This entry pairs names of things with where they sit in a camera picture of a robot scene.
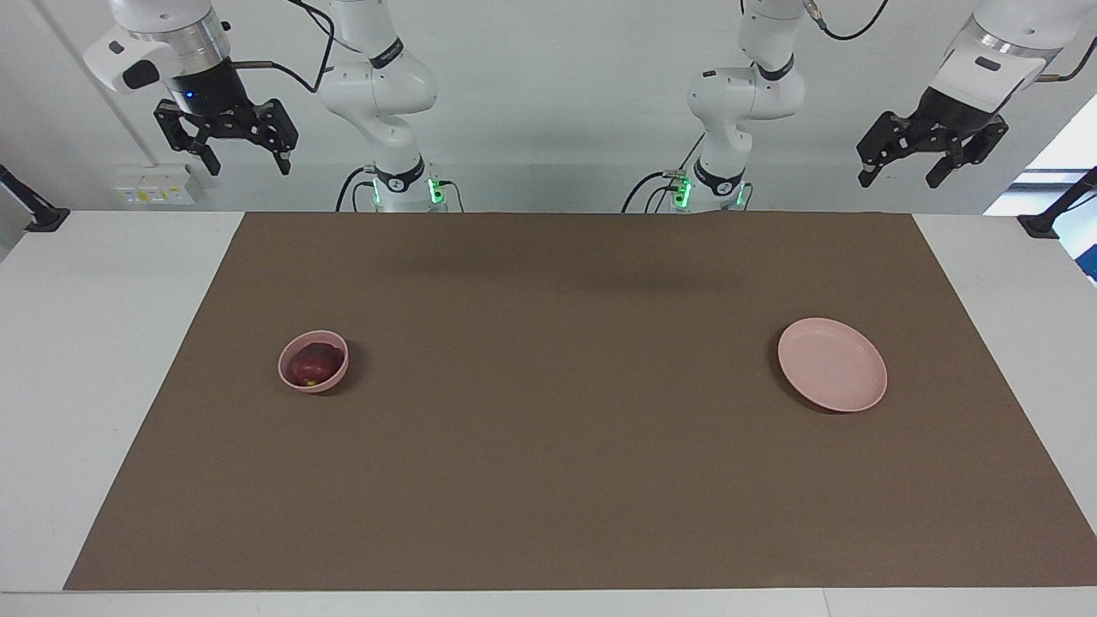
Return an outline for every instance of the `apple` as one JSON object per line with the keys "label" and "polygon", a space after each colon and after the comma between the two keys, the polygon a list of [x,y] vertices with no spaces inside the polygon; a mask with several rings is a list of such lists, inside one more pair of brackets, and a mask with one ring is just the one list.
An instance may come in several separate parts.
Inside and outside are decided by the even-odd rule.
{"label": "apple", "polygon": [[313,343],[290,360],[290,381],[303,388],[319,385],[335,377],[342,362],[342,351],[326,343]]}

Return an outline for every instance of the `table surface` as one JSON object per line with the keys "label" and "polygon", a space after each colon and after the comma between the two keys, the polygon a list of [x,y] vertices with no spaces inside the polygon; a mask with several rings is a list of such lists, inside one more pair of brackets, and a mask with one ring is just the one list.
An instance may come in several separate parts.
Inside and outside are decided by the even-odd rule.
{"label": "table surface", "polygon": [[[0,617],[1097,615],[1097,587],[61,593],[241,216],[78,212],[0,263]],[[1011,218],[916,221],[1094,526],[1097,291]]]}

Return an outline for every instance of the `black stand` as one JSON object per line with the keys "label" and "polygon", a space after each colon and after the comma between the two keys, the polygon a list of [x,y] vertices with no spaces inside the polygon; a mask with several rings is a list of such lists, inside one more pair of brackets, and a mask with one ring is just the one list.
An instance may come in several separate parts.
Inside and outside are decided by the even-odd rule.
{"label": "black stand", "polygon": [[65,207],[54,207],[52,203],[34,191],[34,189],[19,181],[8,171],[8,168],[0,165],[0,184],[15,197],[29,211],[34,221],[26,226],[27,232],[48,233],[56,232],[65,218],[69,215],[69,210]]}
{"label": "black stand", "polygon": [[1059,198],[1042,214],[1026,214],[1018,216],[1017,220],[1021,222],[1021,227],[1025,227],[1028,235],[1033,238],[1058,240],[1059,234],[1055,233],[1055,220],[1071,210],[1071,206],[1082,199],[1083,195],[1094,190],[1094,187],[1097,187],[1097,167],[1090,169],[1081,180],[1067,189],[1063,193],[1063,197]]}

